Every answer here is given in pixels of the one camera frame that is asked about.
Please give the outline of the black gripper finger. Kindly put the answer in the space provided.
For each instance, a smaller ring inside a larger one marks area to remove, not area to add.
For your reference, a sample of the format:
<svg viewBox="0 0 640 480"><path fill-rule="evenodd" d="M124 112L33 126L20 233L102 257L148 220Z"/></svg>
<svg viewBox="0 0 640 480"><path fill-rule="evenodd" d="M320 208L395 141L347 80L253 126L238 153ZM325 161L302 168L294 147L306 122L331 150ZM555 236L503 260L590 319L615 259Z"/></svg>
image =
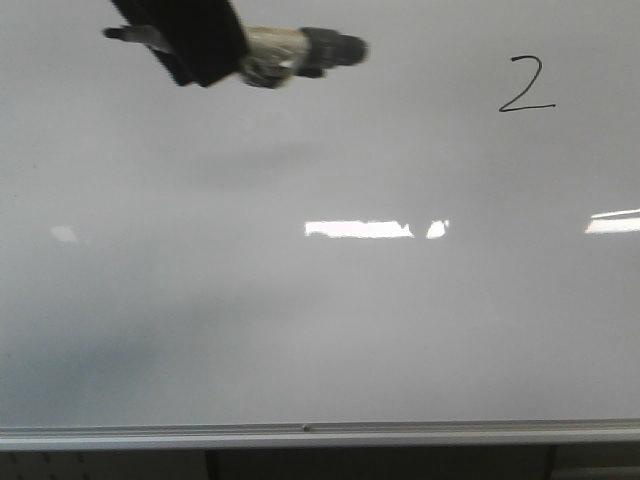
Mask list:
<svg viewBox="0 0 640 480"><path fill-rule="evenodd" d="M181 45L169 43L165 49L148 45L147 48L168 72L170 78L178 86L187 86L198 83L197 60L198 56L190 53Z"/></svg>
<svg viewBox="0 0 640 480"><path fill-rule="evenodd" d="M198 78L213 79L247 51L242 24L230 1L114 1L124 25L151 25L173 45L198 56Z"/></svg>

